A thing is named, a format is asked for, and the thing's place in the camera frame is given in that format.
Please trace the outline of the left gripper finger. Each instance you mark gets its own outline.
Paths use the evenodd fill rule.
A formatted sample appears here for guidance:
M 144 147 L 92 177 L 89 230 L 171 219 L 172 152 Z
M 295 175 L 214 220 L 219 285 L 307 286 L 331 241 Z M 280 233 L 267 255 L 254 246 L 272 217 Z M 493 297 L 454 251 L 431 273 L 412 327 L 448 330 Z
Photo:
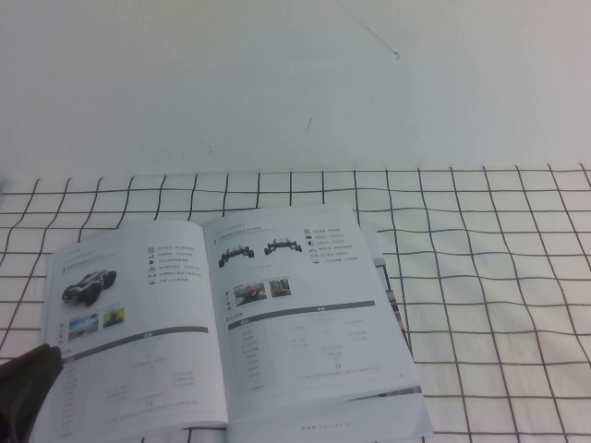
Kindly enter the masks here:
M 50 346 L 44 368 L 47 384 L 16 398 L 1 397 L 1 441 L 28 442 L 42 405 L 64 367 L 61 350 Z
M 1 365 L 1 397 L 16 398 L 47 384 L 44 368 L 50 346 L 42 344 Z

